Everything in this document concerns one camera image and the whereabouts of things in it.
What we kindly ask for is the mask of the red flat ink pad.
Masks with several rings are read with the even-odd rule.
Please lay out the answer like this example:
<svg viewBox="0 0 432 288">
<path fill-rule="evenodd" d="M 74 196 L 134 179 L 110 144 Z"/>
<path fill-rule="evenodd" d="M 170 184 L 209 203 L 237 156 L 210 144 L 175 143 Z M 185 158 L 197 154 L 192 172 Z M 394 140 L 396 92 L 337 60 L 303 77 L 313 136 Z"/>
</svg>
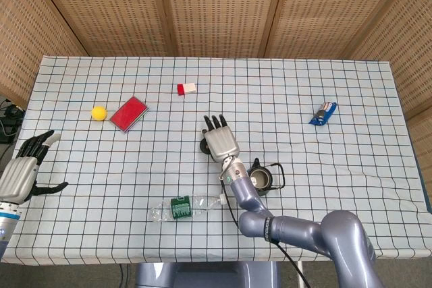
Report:
<svg viewBox="0 0 432 288">
<path fill-rule="evenodd" d="M 122 132 L 127 132 L 147 111 L 149 107 L 135 96 L 127 100 L 109 119 Z"/>
</svg>

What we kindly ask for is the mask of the blue snack packet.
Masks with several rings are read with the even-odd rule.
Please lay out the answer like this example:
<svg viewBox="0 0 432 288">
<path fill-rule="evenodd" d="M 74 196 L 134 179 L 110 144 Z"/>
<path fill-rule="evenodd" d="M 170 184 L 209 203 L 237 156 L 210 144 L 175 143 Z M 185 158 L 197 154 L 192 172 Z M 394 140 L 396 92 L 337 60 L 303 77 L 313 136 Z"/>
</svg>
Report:
<svg viewBox="0 0 432 288">
<path fill-rule="evenodd" d="M 309 124 L 314 126 L 325 125 L 337 107 L 338 104 L 336 102 L 323 103 L 319 110 L 314 114 L 313 118 L 309 121 Z"/>
</svg>

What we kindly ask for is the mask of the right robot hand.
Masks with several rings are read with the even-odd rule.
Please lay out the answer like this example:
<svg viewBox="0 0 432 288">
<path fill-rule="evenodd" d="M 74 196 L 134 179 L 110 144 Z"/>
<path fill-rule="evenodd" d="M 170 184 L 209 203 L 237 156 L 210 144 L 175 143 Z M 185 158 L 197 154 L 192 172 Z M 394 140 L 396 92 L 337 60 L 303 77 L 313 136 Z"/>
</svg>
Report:
<svg viewBox="0 0 432 288">
<path fill-rule="evenodd" d="M 204 139 L 213 160 L 222 163 L 228 157 L 237 158 L 240 147 L 225 117 L 222 114 L 218 117 L 212 115 L 211 118 L 205 115 L 204 120 L 207 125 Z"/>
</svg>

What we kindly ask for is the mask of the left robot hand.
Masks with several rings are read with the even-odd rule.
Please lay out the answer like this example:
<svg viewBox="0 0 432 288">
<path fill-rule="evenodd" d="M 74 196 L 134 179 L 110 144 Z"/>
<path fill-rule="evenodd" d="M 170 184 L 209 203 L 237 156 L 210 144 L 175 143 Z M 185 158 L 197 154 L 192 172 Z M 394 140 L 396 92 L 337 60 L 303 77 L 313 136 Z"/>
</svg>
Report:
<svg viewBox="0 0 432 288">
<path fill-rule="evenodd" d="M 33 196 L 61 192 L 68 186 L 62 182 L 55 187 L 38 187 L 36 176 L 50 147 L 58 142 L 60 134 L 49 130 L 27 139 L 14 159 L 6 165 L 0 177 L 0 202 L 21 205 Z"/>
</svg>

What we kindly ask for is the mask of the grey robot torso base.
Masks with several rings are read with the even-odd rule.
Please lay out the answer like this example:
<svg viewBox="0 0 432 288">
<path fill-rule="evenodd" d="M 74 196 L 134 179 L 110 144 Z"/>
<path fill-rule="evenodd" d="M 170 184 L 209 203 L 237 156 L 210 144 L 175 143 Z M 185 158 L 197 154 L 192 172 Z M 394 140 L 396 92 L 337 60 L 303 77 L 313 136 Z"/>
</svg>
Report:
<svg viewBox="0 0 432 288">
<path fill-rule="evenodd" d="M 140 263 L 135 288 L 281 288 L 278 264 L 260 261 Z"/>
</svg>

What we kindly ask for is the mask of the clear bottle with green label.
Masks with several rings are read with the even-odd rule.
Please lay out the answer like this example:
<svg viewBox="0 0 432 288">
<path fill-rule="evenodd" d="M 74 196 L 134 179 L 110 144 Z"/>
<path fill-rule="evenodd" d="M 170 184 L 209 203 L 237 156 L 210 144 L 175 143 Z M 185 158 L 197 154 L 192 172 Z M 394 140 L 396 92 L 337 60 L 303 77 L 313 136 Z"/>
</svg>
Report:
<svg viewBox="0 0 432 288">
<path fill-rule="evenodd" d="M 224 205 L 227 205 L 225 194 L 168 198 L 150 209 L 148 219 L 158 223 L 188 219 Z"/>
</svg>

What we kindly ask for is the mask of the light blue checked tablecloth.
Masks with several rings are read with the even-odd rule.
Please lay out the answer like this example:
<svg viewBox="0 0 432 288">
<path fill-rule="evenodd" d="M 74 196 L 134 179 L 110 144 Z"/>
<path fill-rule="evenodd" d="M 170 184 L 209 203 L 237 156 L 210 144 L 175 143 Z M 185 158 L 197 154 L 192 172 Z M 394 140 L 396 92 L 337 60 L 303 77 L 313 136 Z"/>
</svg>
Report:
<svg viewBox="0 0 432 288">
<path fill-rule="evenodd" d="M 177 84 L 195 83 L 180 96 Z M 131 97 L 148 111 L 122 132 L 110 117 Z M 326 102 L 322 126 L 309 121 Z M 104 121 L 93 107 L 107 110 Z M 280 163 L 286 186 L 269 192 L 275 215 L 319 222 L 333 210 L 358 215 L 382 258 L 432 256 L 432 214 L 400 100 L 386 62 L 172 57 L 44 57 L 18 142 L 49 129 L 61 138 L 37 181 L 68 182 L 33 197 L 3 261 L 111 264 L 280 260 L 242 236 L 217 208 L 154 223 L 150 209 L 176 196 L 216 196 L 220 165 L 199 144 L 204 116 L 222 114 L 250 166 Z"/>
</svg>

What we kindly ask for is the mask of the woven wooden folding screen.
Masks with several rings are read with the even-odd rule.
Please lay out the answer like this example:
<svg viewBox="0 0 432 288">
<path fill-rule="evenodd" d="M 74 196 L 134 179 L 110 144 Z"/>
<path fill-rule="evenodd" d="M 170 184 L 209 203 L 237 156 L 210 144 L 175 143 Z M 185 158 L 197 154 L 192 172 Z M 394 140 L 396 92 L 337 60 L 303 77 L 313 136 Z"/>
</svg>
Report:
<svg viewBox="0 0 432 288">
<path fill-rule="evenodd" d="M 0 95 L 43 55 L 376 59 L 432 172 L 432 0 L 0 0 Z"/>
</svg>

